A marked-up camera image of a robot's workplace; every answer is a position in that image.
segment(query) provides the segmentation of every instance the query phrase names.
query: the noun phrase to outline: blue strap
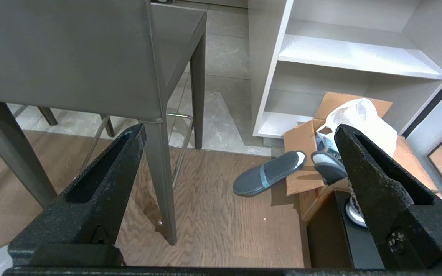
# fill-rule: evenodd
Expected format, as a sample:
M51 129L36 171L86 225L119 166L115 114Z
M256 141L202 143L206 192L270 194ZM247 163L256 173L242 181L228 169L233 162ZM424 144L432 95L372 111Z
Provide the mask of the blue strap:
M265 164L260 166L260 180L262 181L262 186L264 186L265 188L268 188L268 187L270 187L270 184L267 181L267 177L265 176L264 167L265 167Z

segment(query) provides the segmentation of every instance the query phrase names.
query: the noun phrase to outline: box flap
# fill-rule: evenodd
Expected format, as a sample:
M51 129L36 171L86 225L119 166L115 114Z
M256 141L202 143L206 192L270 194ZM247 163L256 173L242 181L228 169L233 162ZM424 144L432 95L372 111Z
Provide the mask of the box flap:
M325 185L322 176L315 170L315 164L310 157L312 152L316 151L315 127L313 124L319 122L321 121L308 121L284 134L284 150L286 152L301 150L307 155L305 166L286 177L286 193L288 196Z
M325 186L319 190L316 194L316 198L312 199L311 196L307 199L300 196L300 210L301 218L303 222L309 222L312 220L313 215L318 211L323 202L325 202L328 195L334 191L349 192L349 184L347 178L339 180L330 186Z
M320 104L320 107L318 108L314 118L320 120L326 120L330 112L334 111L336 108L340 107L344 103L347 103L348 101L361 99L361 98L365 97L350 95L350 94L335 93L335 92L327 92L325 93L325 96L323 96L322 103ZM392 102L388 101L376 100L371 98L367 99L371 100L373 105L376 107L376 111L379 117L383 117L388 111L388 109L390 109L392 104Z

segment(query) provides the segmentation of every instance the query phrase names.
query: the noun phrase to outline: chair seat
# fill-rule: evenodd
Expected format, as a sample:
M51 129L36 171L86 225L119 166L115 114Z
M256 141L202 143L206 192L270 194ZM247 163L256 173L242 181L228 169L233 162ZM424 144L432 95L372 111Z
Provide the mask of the chair seat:
M196 9L151 6L163 77L170 96L203 35L201 23L205 22L207 15Z

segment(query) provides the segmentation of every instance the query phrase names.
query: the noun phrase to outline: white shelf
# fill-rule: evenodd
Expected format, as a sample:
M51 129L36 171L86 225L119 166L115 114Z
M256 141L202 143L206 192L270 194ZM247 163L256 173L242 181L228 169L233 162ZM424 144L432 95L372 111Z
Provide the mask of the white shelf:
M257 136L282 138L286 131L312 119L313 117L310 116L264 111L262 114L262 124L258 130Z
M417 49L288 33L279 61L442 80L442 69Z

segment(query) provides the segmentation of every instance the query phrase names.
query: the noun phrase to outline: tile floor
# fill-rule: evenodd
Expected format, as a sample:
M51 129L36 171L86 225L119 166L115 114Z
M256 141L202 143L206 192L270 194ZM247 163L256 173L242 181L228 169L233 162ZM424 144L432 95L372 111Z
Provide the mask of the tile floor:
M251 135L249 26L247 9L175 1L179 5L207 11L206 78L203 149L260 156L278 156L281 148L264 147L261 138ZM18 105L10 104L12 111ZM167 106L168 112L191 114L189 66L177 84ZM36 107L28 107L17 121L23 129L94 136L100 116L53 109L58 120L51 127ZM135 124L135 120L112 117L116 133ZM171 146L181 146L188 122L168 118ZM108 138L105 131L102 138Z

